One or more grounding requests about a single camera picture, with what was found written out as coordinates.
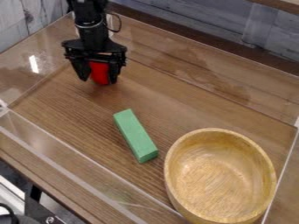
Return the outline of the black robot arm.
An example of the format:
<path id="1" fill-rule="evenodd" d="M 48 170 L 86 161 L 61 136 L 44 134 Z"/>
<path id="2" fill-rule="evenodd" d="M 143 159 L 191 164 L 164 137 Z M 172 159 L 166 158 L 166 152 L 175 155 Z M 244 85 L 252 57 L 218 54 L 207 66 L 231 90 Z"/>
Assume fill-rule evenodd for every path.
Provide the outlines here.
<path id="1" fill-rule="evenodd" d="M 64 40 L 64 57 L 83 81 L 92 79 L 100 85 L 118 82 L 122 67 L 127 65 L 127 47 L 110 38 L 108 0 L 68 0 L 75 14 L 76 39 Z"/>

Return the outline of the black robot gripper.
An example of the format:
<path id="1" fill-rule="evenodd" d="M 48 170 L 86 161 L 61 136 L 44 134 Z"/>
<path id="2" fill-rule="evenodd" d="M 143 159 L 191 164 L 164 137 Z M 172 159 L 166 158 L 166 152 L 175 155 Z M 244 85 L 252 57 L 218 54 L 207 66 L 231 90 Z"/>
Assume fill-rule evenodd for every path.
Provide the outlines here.
<path id="1" fill-rule="evenodd" d="M 81 81 L 91 74 L 90 61 L 108 63 L 110 83 L 118 82 L 120 67 L 127 64 L 127 48 L 110 38 L 110 29 L 104 20 L 94 23 L 75 23 L 79 38 L 61 42 L 64 56 Z"/>

